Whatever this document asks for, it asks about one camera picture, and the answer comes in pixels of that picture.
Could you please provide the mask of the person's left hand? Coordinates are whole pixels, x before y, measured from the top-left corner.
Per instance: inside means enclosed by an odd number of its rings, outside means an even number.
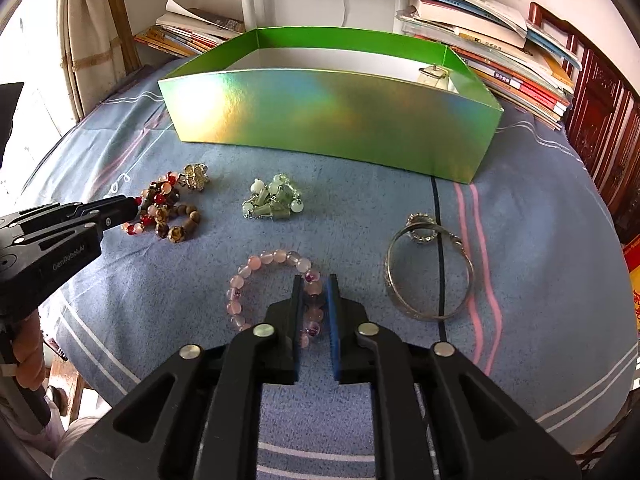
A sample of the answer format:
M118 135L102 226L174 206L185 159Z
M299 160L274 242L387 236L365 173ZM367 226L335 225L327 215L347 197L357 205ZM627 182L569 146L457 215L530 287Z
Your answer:
M40 317L37 310L17 325L12 347L17 360L15 378L18 384L25 389L36 391L41 387L46 374Z

